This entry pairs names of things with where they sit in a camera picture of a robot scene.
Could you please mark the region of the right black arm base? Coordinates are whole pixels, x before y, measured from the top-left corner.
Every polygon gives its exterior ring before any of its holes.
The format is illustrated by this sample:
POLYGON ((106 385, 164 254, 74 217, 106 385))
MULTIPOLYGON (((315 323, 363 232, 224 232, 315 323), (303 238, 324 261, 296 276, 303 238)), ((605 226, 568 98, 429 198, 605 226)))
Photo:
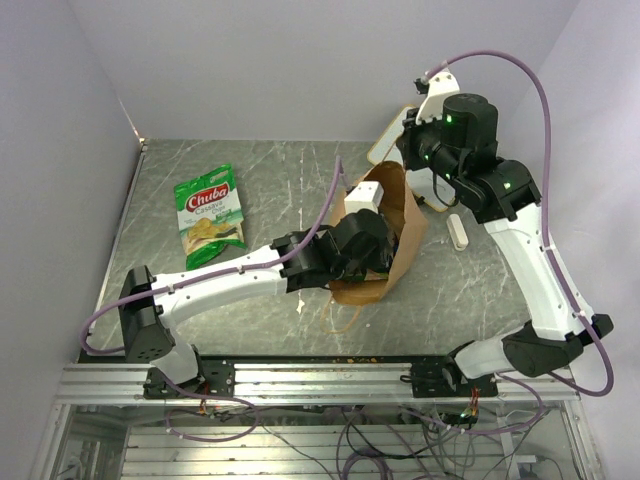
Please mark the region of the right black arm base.
POLYGON ((455 363, 455 356, 471 344, 469 341, 446 355, 418 357, 409 372, 402 374, 399 380, 411 386, 414 398, 463 398, 471 397, 473 393, 481 397, 497 397, 499 391, 494 376, 469 379, 455 363))

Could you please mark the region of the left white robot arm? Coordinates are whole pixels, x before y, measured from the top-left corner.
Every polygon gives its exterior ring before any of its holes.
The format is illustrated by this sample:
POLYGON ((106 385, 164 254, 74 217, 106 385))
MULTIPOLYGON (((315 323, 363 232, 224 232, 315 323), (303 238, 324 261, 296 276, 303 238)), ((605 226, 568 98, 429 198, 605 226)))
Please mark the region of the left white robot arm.
POLYGON ((180 338, 180 323, 253 297, 322 288, 332 281, 359 283, 389 272, 396 236, 380 213, 361 209, 317 232, 294 231, 243 257, 190 272, 153 275, 131 269, 120 292, 129 303, 118 313, 129 363, 153 365, 182 397, 203 387, 197 350, 180 338))

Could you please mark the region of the brown paper bag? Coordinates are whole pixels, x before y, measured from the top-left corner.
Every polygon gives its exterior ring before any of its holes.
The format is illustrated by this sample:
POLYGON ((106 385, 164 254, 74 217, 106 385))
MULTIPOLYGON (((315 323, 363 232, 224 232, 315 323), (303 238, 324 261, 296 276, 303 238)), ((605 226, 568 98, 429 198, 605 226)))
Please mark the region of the brown paper bag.
POLYGON ((329 245, 341 278, 328 284, 334 303, 355 309, 386 297, 417 258, 428 222, 395 162, 372 167, 357 182, 341 189, 329 217, 329 245))

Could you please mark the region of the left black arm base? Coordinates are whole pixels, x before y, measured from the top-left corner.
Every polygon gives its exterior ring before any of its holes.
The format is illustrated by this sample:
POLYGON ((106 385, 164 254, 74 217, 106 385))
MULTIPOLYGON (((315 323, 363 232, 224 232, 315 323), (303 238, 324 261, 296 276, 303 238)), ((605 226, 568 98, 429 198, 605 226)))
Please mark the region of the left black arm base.
MULTIPOLYGON (((229 398, 234 393, 235 369, 226 361, 205 360, 201 372, 194 379, 178 383, 178 386, 198 395, 229 398)), ((143 397, 149 400, 165 400, 187 398, 187 395, 176 391, 161 371, 152 367, 143 385, 143 397)))

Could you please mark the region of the green Chuba chips bag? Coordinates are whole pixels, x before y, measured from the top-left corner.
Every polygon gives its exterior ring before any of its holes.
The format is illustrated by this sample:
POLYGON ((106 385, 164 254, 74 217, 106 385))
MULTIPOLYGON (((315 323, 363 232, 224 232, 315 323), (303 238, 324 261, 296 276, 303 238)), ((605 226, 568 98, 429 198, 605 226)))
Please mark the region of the green Chuba chips bag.
POLYGON ((227 246, 246 247, 244 214, 230 164, 180 183, 173 191, 188 271, 204 266, 227 246))

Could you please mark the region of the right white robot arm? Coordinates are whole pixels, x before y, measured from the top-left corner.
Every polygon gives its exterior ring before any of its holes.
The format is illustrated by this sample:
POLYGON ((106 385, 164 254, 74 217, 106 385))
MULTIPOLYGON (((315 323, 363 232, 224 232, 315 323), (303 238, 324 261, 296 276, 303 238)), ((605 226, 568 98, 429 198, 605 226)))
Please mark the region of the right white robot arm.
POLYGON ((454 190, 500 249, 524 295, 523 327, 453 350, 440 373, 459 396, 476 378, 517 371, 534 378, 568 366, 614 325, 578 296, 544 235, 542 197, 528 168, 497 154, 498 110, 477 94, 426 97, 408 111, 396 145, 405 169, 430 169, 454 190))

